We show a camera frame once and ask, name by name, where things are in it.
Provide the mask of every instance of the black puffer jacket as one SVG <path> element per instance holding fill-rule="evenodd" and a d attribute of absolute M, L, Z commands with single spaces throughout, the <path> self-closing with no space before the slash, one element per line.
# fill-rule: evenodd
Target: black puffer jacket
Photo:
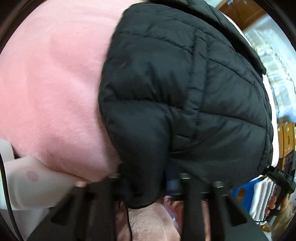
<path fill-rule="evenodd" d="M 166 163 L 239 186 L 271 163 L 271 107 L 256 52 L 204 0 L 127 9 L 102 72 L 99 106 L 137 195 L 155 201 Z"/>

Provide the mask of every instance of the wooden cabinet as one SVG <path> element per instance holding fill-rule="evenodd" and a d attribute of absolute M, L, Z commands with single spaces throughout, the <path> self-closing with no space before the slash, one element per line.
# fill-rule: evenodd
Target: wooden cabinet
<path fill-rule="evenodd" d="M 253 0 L 223 1 L 217 8 L 229 16 L 241 30 L 246 29 L 266 12 Z"/>

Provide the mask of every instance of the pink cushion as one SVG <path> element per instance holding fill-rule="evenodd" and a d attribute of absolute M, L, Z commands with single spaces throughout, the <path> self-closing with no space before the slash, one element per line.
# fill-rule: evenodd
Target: pink cushion
<path fill-rule="evenodd" d="M 140 0 L 48 0 L 0 55 L 0 138 L 19 156 L 97 181 L 119 157 L 98 111 L 100 75 L 122 12 Z"/>

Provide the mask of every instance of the folded towel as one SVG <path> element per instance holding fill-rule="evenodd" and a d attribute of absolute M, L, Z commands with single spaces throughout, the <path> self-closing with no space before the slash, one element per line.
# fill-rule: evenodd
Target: folded towel
<path fill-rule="evenodd" d="M 272 196 L 275 184 L 270 178 L 265 178 L 254 186 L 254 196 L 250 208 L 250 216 L 255 221 L 264 220 L 267 202 Z"/>

